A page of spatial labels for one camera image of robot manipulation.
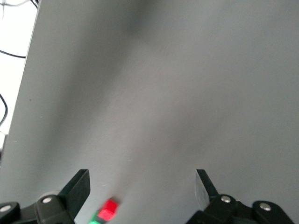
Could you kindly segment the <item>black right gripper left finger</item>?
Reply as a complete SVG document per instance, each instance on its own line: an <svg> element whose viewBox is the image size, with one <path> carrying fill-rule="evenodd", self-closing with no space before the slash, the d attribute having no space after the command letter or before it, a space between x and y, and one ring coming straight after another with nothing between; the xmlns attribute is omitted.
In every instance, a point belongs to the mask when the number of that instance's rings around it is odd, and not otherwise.
<svg viewBox="0 0 299 224"><path fill-rule="evenodd" d="M89 170L81 169L58 194L46 194L28 207L0 203L0 224L75 224L89 194Z"/></svg>

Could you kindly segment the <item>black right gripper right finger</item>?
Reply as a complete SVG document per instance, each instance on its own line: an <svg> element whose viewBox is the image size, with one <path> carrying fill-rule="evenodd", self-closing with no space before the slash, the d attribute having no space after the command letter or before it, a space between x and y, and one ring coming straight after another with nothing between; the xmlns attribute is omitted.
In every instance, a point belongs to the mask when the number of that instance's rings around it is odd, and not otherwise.
<svg viewBox="0 0 299 224"><path fill-rule="evenodd" d="M199 203L186 224L295 224L285 211L269 201L248 207L227 194L220 194L203 169L196 170L195 196Z"/></svg>

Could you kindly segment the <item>green cube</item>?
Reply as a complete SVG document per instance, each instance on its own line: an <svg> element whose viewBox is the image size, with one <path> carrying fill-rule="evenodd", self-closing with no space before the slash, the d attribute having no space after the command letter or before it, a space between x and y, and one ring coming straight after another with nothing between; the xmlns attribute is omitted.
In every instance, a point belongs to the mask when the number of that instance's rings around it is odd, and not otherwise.
<svg viewBox="0 0 299 224"><path fill-rule="evenodd" d="M93 215L88 224L102 224L96 214Z"/></svg>

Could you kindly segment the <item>red cube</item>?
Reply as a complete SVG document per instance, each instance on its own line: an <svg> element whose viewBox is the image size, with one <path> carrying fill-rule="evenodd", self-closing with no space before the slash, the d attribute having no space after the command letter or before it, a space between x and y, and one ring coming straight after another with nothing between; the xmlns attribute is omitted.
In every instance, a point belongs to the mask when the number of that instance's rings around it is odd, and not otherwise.
<svg viewBox="0 0 299 224"><path fill-rule="evenodd" d="M108 199L97 213L97 219L101 222L111 221L117 213L120 204L114 199Z"/></svg>

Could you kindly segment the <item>dark grey table mat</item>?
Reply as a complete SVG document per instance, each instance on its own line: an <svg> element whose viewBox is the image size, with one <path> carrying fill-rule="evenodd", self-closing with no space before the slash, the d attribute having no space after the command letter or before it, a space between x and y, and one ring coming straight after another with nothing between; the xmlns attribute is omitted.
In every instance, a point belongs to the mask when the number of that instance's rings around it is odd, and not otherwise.
<svg viewBox="0 0 299 224"><path fill-rule="evenodd" d="M80 169L87 224L185 224L196 170L299 224L299 0L40 0L0 167L25 207Z"/></svg>

